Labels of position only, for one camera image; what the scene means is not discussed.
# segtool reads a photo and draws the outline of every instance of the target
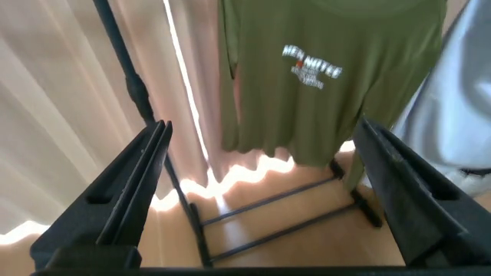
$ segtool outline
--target floor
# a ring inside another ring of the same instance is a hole
[[[338,159],[343,167],[349,166],[349,158],[341,156]],[[239,182],[219,199],[203,199],[194,194],[188,196],[199,206],[203,219],[209,219],[227,208],[235,209],[330,175],[327,169],[296,167],[286,174],[269,172],[261,182]],[[381,213],[371,189],[360,187],[360,191]],[[476,200],[491,210],[491,193]],[[339,181],[335,181],[210,225],[205,228],[206,238],[212,255],[216,255],[350,202],[347,191]],[[34,264],[28,256],[28,249],[36,238],[36,235],[31,235],[0,248],[1,275],[33,272]],[[142,266],[201,266],[194,235],[179,206],[165,212],[150,209],[139,250],[143,256]],[[342,265],[404,263],[387,224],[380,229],[373,228],[358,210],[215,263],[216,267]]]

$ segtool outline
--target vertical rack pole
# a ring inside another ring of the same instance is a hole
[[[152,106],[150,105],[147,87],[133,66],[133,62],[131,61],[127,47],[124,44],[123,37],[121,36],[120,29],[117,26],[116,19],[114,18],[109,2],[107,0],[94,0],[94,4],[104,25],[104,29],[107,32],[107,36],[113,45],[114,51],[116,52],[117,59],[123,68],[128,94],[130,95],[131,100],[137,106],[138,112],[145,121],[145,124],[147,126],[151,125],[152,123],[155,123],[155,118],[153,117],[153,110]],[[181,202],[184,212],[186,213],[189,223],[191,224],[191,228],[196,236],[202,263],[206,267],[211,267],[208,246],[203,234],[203,227],[199,222],[197,209],[196,207],[192,208],[192,206],[187,202],[186,195],[184,195],[184,192],[180,187],[176,170],[174,169],[169,156],[165,159],[164,166],[169,174],[173,188],[177,191],[179,201]]]

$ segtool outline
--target white garment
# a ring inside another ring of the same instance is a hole
[[[392,132],[464,192],[491,177],[461,168],[491,168],[491,1],[470,0],[449,30],[433,72]]]

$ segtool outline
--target horizontal metal bar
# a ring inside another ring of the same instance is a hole
[[[266,199],[261,199],[258,202],[254,202],[254,203],[252,203],[250,205],[246,205],[246,206],[241,207],[241,208],[239,208],[237,210],[233,210],[233,211],[228,212],[226,214],[219,215],[216,218],[211,218],[211,219],[205,220],[201,225],[206,226],[206,225],[210,225],[210,224],[215,223],[215,222],[219,222],[219,221],[221,221],[223,219],[226,219],[228,217],[231,217],[233,215],[238,215],[240,213],[243,213],[243,212],[246,212],[246,211],[249,211],[249,210],[258,208],[258,207],[263,206],[263,205],[266,205],[268,203],[275,202],[276,200],[283,199],[283,198],[285,198],[287,196],[293,196],[294,194],[297,194],[299,192],[306,191],[308,189],[315,188],[317,186],[320,186],[322,184],[325,184],[325,183],[330,182],[330,181],[335,180],[335,179],[337,179],[337,178],[335,176],[333,176],[331,178],[324,179],[324,180],[321,180],[319,182],[309,183],[307,185],[304,185],[304,186],[301,186],[301,187],[298,187],[298,188],[295,188],[295,189],[291,189],[291,190],[286,191],[286,192],[279,193],[278,195],[270,196],[270,197],[268,197]]]
[[[262,245],[262,244],[264,244],[266,242],[269,242],[269,241],[274,240],[276,238],[280,238],[280,237],[282,237],[284,235],[290,234],[290,233],[295,232],[297,230],[300,230],[300,229],[302,229],[304,227],[313,225],[316,222],[320,222],[320,221],[322,221],[324,219],[332,218],[332,217],[334,217],[336,215],[340,215],[341,213],[344,213],[344,212],[349,211],[351,209],[356,209],[357,207],[358,207],[358,204],[352,203],[352,204],[350,204],[348,206],[345,206],[345,207],[336,209],[334,211],[327,212],[327,213],[325,213],[323,215],[320,215],[318,217],[311,218],[308,221],[305,221],[305,222],[299,223],[297,225],[294,225],[292,227],[289,227],[287,229],[278,231],[278,232],[276,232],[274,234],[271,234],[269,236],[266,236],[264,238],[260,238],[257,241],[252,241],[252,242],[250,242],[248,244],[241,245],[241,246],[239,246],[237,248],[234,248],[232,250],[223,252],[222,254],[219,254],[217,256],[211,257],[211,262],[223,260],[224,258],[228,258],[228,257],[230,257],[232,255],[238,254],[238,253],[240,253],[242,251],[245,251],[247,249],[253,248],[253,247],[258,246],[258,245]]]

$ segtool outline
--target wooden floor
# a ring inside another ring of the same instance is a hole
[[[347,166],[346,159],[340,158],[340,163]],[[203,199],[193,194],[188,196],[190,201],[199,206],[203,219],[209,219],[227,209],[236,209],[330,175],[328,169],[297,167],[286,174],[269,172],[258,183],[239,182],[221,198]],[[373,192],[364,187],[360,187],[360,190],[371,206],[381,213]],[[491,193],[477,200],[491,210]],[[207,226],[206,239],[212,255],[217,255],[349,203],[351,198],[342,184],[339,181],[331,182]],[[26,275],[33,272],[34,265],[28,256],[28,248],[36,238],[36,235],[32,235],[16,244],[0,247],[1,275]],[[179,205],[165,212],[150,209],[139,250],[143,256],[143,266],[201,266],[194,235]],[[361,212],[353,210],[215,265],[356,266],[404,263],[387,224],[380,229],[373,228]]]

